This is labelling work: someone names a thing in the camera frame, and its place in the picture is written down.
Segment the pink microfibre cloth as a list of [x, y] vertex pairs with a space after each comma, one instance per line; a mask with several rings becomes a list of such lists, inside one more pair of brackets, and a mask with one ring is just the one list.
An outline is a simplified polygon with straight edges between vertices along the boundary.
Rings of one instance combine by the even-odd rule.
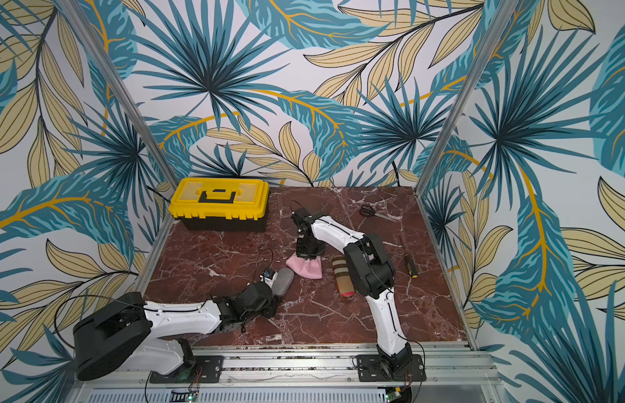
[[286, 265], [295, 274], [310, 280], [322, 279], [322, 260], [319, 256], [315, 259], [307, 260], [293, 254], [287, 261]]

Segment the grey fabric eyeglass case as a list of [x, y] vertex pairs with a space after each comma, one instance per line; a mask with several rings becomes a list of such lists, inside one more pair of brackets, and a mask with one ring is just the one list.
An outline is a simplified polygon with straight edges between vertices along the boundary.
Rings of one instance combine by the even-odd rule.
[[295, 272], [285, 267], [279, 270], [273, 279], [271, 290], [276, 298], [282, 298], [292, 285], [295, 279]]

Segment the tan round object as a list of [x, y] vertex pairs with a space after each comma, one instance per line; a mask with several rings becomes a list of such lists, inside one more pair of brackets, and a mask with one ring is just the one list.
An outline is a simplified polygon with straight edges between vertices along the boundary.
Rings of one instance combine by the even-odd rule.
[[335, 256], [332, 258], [332, 270], [338, 287], [338, 292], [342, 297], [352, 297], [355, 293], [353, 282], [349, 275], [349, 267], [344, 257]]

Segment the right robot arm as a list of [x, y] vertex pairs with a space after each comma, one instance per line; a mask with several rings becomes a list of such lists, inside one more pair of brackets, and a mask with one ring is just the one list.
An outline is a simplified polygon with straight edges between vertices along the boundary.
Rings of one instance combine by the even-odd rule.
[[395, 304], [395, 269], [381, 238], [336, 222], [322, 213], [300, 208], [292, 213], [297, 226], [296, 251], [286, 264], [308, 279], [322, 277], [321, 256], [330, 246], [343, 254], [354, 290], [366, 298], [377, 332], [382, 360], [403, 366], [411, 360], [411, 345], [404, 336]]

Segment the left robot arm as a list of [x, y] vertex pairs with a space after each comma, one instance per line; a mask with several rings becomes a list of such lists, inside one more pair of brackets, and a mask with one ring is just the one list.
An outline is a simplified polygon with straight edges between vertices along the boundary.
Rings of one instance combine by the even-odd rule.
[[81, 320], [73, 329], [77, 379], [119, 369], [173, 375], [196, 359], [183, 335], [233, 332], [258, 316], [273, 317], [286, 286], [259, 281], [230, 297], [191, 304], [146, 301], [130, 292]]

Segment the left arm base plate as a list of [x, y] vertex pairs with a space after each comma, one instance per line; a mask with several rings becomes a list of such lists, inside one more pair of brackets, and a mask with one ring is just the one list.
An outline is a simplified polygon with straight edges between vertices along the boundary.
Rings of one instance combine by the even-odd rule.
[[223, 356], [196, 356], [168, 375], [152, 372], [151, 384], [217, 384], [223, 369]]

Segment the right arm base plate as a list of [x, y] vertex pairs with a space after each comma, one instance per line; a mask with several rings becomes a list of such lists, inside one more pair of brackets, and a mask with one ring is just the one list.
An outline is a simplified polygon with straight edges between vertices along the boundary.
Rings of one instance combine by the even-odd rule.
[[405, 364], [392, 364], [379, 354], [361, 354], [353, 358], [360, 382], [424, 382], [427, 380], [421, 355], [413, 354]]

